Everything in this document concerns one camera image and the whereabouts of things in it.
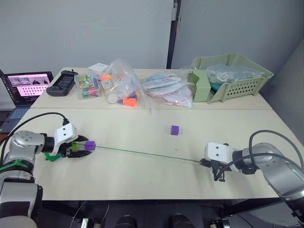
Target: plastic container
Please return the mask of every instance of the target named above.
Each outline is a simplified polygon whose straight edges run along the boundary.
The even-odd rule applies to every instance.
[[[94,74],[80,74],[74,76],[76,93],[80,100],[101,96],[100,85]]]
[[[193,60],[191,67],[196,69],[206,69],[213,64],[244,66],[254,70],[262,71],[264,74],[262,77],[258,78],[256,77],[240,80],[234,83],[223,83],[215,94],[211,92],[209,93],[209,96],[207,98],[207,103],[209,104],[214,101],[224,102],[226,99],[238,96],[250,94],[255,96],[258,94],[258,91],[263,87],[263,85],[274,75],[272,72],[263,68],[249,58],[241,54],[234,53],[228,53],[220,56],[197,57]]]
[[[110,104],[117,103],[119,100],[118,94],[116,93],[116,89],[113,88],[113,83],[111,81],[111,75],[102,75],[101,76],[101,87],[104,89],[104,94],[106,96],[107,101]]]
[[[206,101],[210,92],[210,83],[205,70],[193,70],[188,76],[189,88],[194,92],[193,102]]]

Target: cable connector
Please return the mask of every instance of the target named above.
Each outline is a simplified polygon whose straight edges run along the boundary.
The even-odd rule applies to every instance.
[[[63,118],[62,126],[69,124],[69,120],[66,118]]]
[[[222,170],[222,166],[220,164],[219,161],[216,161],[216,160],[211,160],[211,168],[212,168],[212,173],[213,173],[213,178],[214,180],[219,180],[220,182],[225,182],[225,175],[224,175],[224,172],[220,175],[220,177],[218,179],[216,179],[217,177],[217,174],[219,171]]]

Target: white bottle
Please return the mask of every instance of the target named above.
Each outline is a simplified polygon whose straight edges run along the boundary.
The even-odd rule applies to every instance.
[[[111,75],[101,76],[101,86],[104,89],[104,94],[109,103],[114,104],[119,100],[118,94],[114,91]]]

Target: white table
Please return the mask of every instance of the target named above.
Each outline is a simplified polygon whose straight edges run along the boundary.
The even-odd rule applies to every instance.
[[[77,67],[65,67],[62,70],[71,70],[78,73],[88,72],[87,68],[77,68]],[[136,69],[140,79],[147,78],[156,73],[162,72],[161,69]],[[60,76],[60,72],[55,76],[51,85]],[[158,104],[153,99],[150,99],[153,109],[187,109],[186,107],[180,107],[177,105],[166,105]],[[32,108],[102,108],[102,109],[133,109],[122,104],[109,104],[103,94],[101,97],[79,100],[75,92],[75,87],[72,88],[70,93],[64,97],[53,97],[47,93],[43,93],[37,101],[32,105]],[[139,104],[136,109],[148,108]],[[224,103],[213,102],[207,104],[206,102],[195,102],[193,103],[193,109],[268,109],[271,110],[271,106],[263,99],[263,97],[258,94],[257,96],[247,95],[242,97],[237,97],[233,99],[228,99]]]
[[[200,160],[208,142],[248,147],[254,131],[270,129],[304,148],[273,110],[148,110],[31,108],[21,122],[44,112],[64,114],[78,133],[97,145]],[[43,116],[21,128],[52,136],[62,124],[58,116]],[[171,125],[180,127],[170,135]],[[275,145],[298,162],[283,139],[263,133],[254,144]],[[249,199],[277,197],[261,171],[255,175],[226,172],[226,182],[214,182],[209,168],[190,161],[96,149],[78,159],[55,162],[37,156],[34,176],[43,186],[44,200]]]

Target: green string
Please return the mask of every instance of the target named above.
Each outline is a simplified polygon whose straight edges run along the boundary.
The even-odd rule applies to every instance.
[[[138,151],[129,151],[129,150],[122,150],[122,149],[116,149],[116,148],[105,147],[105,146],[96,146],[96,147],[104,148],[104,149],[109,149],[109,150],[125,151],[125,152],[131,152],[131,153],[141,153],[141,154],[159,156],[159,157],[164,157],[164,158],[173,158],[173,159],[179,159],[179,160],[184,160],[184,161],[190,161],[190,162],[197,162],[197,163],[200,163],[200,161],[197,161],[197,160],[185,159],[185,158],[177,158],[177,157],[165,156],[165,155],[154,154],[154,153],[144,153],[144,152],[138,152]]]

